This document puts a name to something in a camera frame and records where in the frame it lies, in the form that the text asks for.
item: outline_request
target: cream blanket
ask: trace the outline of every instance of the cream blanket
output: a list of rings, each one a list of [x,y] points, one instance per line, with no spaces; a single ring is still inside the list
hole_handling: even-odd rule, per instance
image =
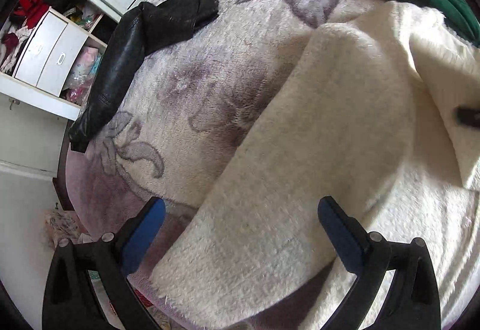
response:
[[[477,182],[480,153],[454,146],[480,144],[480,132],[452,119],[456,105],[480,96],[478,59],[439,12],[414,5],[391,2],[320,26],[155,267],[158,296],[208,328],[280,301],[335,257],[316,216],[318,199],[331,195],[367,231],[426,241],[442,323],[453,321],[478,286],[478,193],[464,188],[458,166],[471,168],[466,186]],[[353,278],[337,259],[302,328],[320,328]]]

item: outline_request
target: fleece blanket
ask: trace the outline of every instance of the fleece blanket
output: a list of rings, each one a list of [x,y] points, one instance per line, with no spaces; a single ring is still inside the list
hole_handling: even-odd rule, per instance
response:
[[[316,215],[331,195],[368,231],[422,237],[442,323],[457,317],[478,286],[468,280],[478,281],[479,194],[459,166],[478,178],[479,147],[463,145],[479,144],[480,131],[459,127],[452,112],[478,105],[480,55],[443,21],[437,10],[391,2],[320,26],[155,267],[159,298],[208,328],[277,303],[334,258]],[[353,280],[336,260],[300,329],[321,328]]]
[[[164,0],[149,0],[155,4]],[[87,153],[69,152],[70,200],[94,239],[117,231],[150,196],[168,215],[131,283],[187,328],[159,299],[156,263],[202,205],[251,126],[297,64],[312,32],[345,22],[382,0],[219,0],[219,17],[191,40],[145,59],[114,119]],[[322,274],[250,319],[256,328],[297,328]]]

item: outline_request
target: drawer handle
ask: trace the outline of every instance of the drawer handle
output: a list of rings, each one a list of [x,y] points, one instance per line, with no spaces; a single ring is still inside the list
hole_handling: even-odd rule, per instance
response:
[[[65,60],[65,57],[66,57],[66,55],[64,53],[62,53],[60,55],[59,59],[57,60],[57,64],[61,65],[63,63],[63,61]]]

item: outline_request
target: floral blanket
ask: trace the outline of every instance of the floral blanket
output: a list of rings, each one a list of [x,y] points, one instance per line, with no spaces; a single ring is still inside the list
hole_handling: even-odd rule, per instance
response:
[[[153,267],[280,90],[312,31],[352,20],[381,2],[219,0],[217,20],[191,40],[145,59],[117,115],[87,153],[69,151],[69,197],[94,239],[117,231],[151,196],[165,199],[164,227],[131,283],[184,327],[195,328],[157,299],[148,281]],[[318,284],[307,284],[248,326],[296,328]]]

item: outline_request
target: metal screw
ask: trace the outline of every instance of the metal screw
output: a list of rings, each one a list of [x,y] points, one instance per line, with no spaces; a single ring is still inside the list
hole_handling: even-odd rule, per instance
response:
[[[418,245],[418,246],[421,246],[421,247],[425,247],[425,246],[426,246],[426,243],[425,243],[425,241],[424,241],[422,238],[415,238],[413,241],[414,241],[415,244]]]
[[[372,231],[368,236],[374,242],[380,242],[383,239],[383,236],[377,231]]]
[[[105,234],[102,235],[102,240],[104,242],[110,242],[115,238],[115,234],[112,232],[106,232]]]
[[[58,245],[59,245],[60,247],[65,247],[66,245],[68,245],[69,242],[70,242],[69,239],[67,239],[67,238],[62,238],[62,239],[60,239]]]

